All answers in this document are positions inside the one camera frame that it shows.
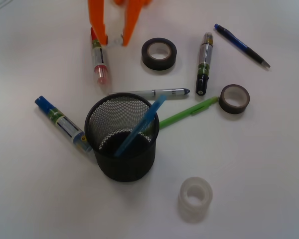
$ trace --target pen clip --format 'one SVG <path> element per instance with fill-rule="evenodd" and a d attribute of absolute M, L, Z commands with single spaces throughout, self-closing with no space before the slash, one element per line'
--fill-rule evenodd
<path fill-rule="evenodd" d="M 204 111 L 204 110 L 206 110 L 208 108 L 209 108 L 209 106 L 203 106 L 202 108 L 199 108 L 198 110 L 195 110 L 195 111 L 191 112 L 190 114 L 191 115 L 195 115 L 195 114 L 197 114 L 199 112 L 202 112 L 202 111 Z"/>
<path fill-rule="evenodd" d="M 231 35 L 231 36 L 234 37 L 236 40 L 238 40 L 238 38 L 237 38 L 236 36 L 234 36 L 233 33 L 231 33 L 230 31 L 228 31 L 227 29 L 226 29 L 226 31 L 227 31 L 227 33 L 228 33 L 229 35 Z"/>

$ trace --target blue pen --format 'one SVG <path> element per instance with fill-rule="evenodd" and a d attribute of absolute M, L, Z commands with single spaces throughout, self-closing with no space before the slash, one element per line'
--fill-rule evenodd
<path fill-rule="evenodd" d="M 146 111 L 144 117 L 141 119 L 138 125 L 136 125 L 136 127 L 132 130 L 129 136 L 127 136 L 127 138 L 118 148 L 118 150 L 115 152 L 114 154 L 115 157 L 120 157 L 121 154 L 130 145 L 130 143 L 132 143 L 133 139 L 138 135 L 138 133 L 146 129 L 146 127 L 154 119 L 158 108 L 164 103 L 165 100 L 166 100 L 166 96 L 162 95 L 152 104 L 152 106 L 148 109 L 148 111 Z"/>
<path fill-rule="evenodd" d="M 263 66 L 270 67 L 270 65 L 256 52 L 254 52 L 251 48 L 246 46 L 242 41 L 240 41 L 236 36 L 234 36 L 233 33 L 231 33 L 229 30 L 223 28 L 222 26 L 215 24 L 216 30 L 222 34 L 225 38 L 230 40 L 232 43 L 234 43 L 239 49 L 241 49 L 243 52 L 245 52 L 248 56 L 253 58 L 255 61 L 257 61 L 259 64 L 262 64 Z"/>

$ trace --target blue marker cap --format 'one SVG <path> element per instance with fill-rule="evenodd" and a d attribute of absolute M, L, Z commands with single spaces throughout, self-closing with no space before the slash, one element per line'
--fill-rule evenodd
<path fill-rule="evenodd" d="M 35 103 L 42 109 L 46 114 L 49 113 L 50 109 L 55 108 L 53 104 L 46 100 L 45 97 L 40 96 L 38 99 L 35 100 Z"/>

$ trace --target black mesh pen cup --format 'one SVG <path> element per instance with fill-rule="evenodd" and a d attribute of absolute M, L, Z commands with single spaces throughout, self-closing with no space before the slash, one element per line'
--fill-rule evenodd
<path fill-rule="evenodd" d="M 142 178 L 155 159 L 159 131 L 157 114 L 148 127 L 140 132 L 124 153 L 114 153 L 143 118 L 151 104 L 144 98 L 117 93 L 97 102 L 85 120 L 85 135 L 94 150 L 99 167 L 108 177 L 130 182 Z"/>

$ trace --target orange plastic claw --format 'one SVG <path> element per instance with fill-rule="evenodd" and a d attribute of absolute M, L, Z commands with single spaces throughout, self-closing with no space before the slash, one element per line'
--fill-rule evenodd
<path fill-rule="evenodd" d="M 102 45 L 108 43 L 104 25 L 104 0 L 88 0 L 90 23 L 99 42 Z"/>
<path fill-rule="evenodd" d="M 116 0 L 116 2 L 122 3 L 124 0 Z M 123 46 L 127 46 L 134 31 L 134 27 L 139 18 L 141 9 L 144 5 L 147 5 L 151 0 L 129 0 L 126 12 L 125 12 L 125 28 L 123 31 Z"/>

